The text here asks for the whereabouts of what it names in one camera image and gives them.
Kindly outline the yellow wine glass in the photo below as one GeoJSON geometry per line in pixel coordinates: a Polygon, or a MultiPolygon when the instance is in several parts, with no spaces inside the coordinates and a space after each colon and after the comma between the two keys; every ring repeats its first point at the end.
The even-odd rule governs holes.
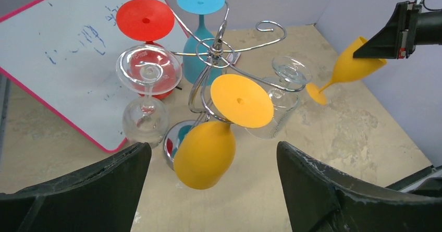
{"type": "Polygon", "coordinates": [[[305,86],[314,101],[325,105],[327,99],[322,91],[330,85],[360,80],[387,64],[387,60],[383,58],[353,58],[353,53],[366,42],[367,39],[360,36],[339,55],[331,79],[322,88],[318,88],[312,82],[305,86]]]}
{"type": "Polygon", "coordinates": [[[208,189],[218,183],[231,166],[236,141],[230,125],[261,128],[274,116],[272,100],[253,80],[225,74],[211,85],[211,98],[229,121],[208,121],[191,129],[174,157],[179,180],[193,189],[208,189]]]}

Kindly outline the teal plastic wine glass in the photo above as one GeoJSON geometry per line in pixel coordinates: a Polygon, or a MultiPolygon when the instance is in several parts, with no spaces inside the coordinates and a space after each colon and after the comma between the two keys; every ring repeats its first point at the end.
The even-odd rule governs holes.
{"type": "MultiPolygon", "coordinates": [[[[204,16],[213,14],[224,6],[225,0],[177,0],[178,6],[192,14],[199,16],[198,28],[193,31],[199,39],[205,39],[207,45],[212,45],[214,37],[206,28],[204,16]]],[[[183,75],[185,79],[194,84],[205,67],[205,63],[197,56],[183,56],[183,75]]]]}

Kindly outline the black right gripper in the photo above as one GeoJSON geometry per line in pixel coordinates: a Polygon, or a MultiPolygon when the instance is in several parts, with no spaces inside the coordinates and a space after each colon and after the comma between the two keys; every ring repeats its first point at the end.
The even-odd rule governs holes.
{"type": "Polygon", "coordinates": [[[409,58],[415,50],[422,6],[417,1],[397,3],[386,25],[353,53],[353,58],[409,58]]]}

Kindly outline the clear wine glass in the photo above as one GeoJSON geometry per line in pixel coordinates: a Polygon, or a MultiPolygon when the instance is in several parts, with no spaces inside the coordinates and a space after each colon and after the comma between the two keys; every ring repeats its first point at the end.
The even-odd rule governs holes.
{"type": "Polygon", "coordinates": [[[118,57],[116,74],[124,86],[139,95],[122,114],[126,138],[157,147],[165,138],[170,118],[166,105],[156,96],[172,91],[179,84],[180,61],[163,47],[137,45],[118,57]]]}

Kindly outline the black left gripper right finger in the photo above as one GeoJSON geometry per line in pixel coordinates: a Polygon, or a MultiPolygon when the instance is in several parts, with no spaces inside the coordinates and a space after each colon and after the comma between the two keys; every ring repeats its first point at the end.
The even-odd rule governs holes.
{"type": "Polygon", "coordinates": [[[441,178],[400,192],[354,178],[288,142],[277,166],[292,231],[441,231],[441,178]]]}

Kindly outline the clear glass tumbler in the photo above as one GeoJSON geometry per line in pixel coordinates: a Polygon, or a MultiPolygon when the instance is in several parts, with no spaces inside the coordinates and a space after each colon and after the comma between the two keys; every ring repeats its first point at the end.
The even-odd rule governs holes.
{"type": "MultiPolygon", "coordinates": [[[[272,60],[276,77],[265,77],[264,80],[285,88],[295,88],[300,91],[312,79],[307,66],[289,56],[277,56],[272,60]]],[[[300,98],[297,92],[287,92],[269,85],[259,83],[272,100],[274,116],[269,124],[261,128],[248,128],[247,131],[257,138],[273,139],[284,128],[295,109],[299,106],[300,98]]]]}

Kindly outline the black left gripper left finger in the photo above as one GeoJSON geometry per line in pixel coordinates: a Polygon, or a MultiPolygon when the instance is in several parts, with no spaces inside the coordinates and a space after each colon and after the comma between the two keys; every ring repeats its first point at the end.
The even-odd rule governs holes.
{"type": "Polygon", "coordinates": [[[136,143],[55,179],[1,194],[1,231],[130,231],[152,156],[136,143]]]}

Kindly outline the red plastic wine glass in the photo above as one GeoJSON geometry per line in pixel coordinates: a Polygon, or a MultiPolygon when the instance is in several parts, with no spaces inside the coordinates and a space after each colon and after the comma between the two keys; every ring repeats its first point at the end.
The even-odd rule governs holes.
{"type": "MultiPolygon", "coordinates": [[[[156,41],[167,36],[174,27],[174,15],[170,7],[159,0],[130,0],[124,3],[117,11],[116,23],[120,31],[127,37],[144,42],[144,44],[161,47],[156,41]]],[[[155,85],[154,98],[163,100],[168,97],[176,87],[182,75],[178,68],[178,61],[167,54],[159,54],[148,50],[133,53],[124,63],[125,75],[142,80],[142,63],[160,63],[163,68],[161,80],[155,85]]]]}

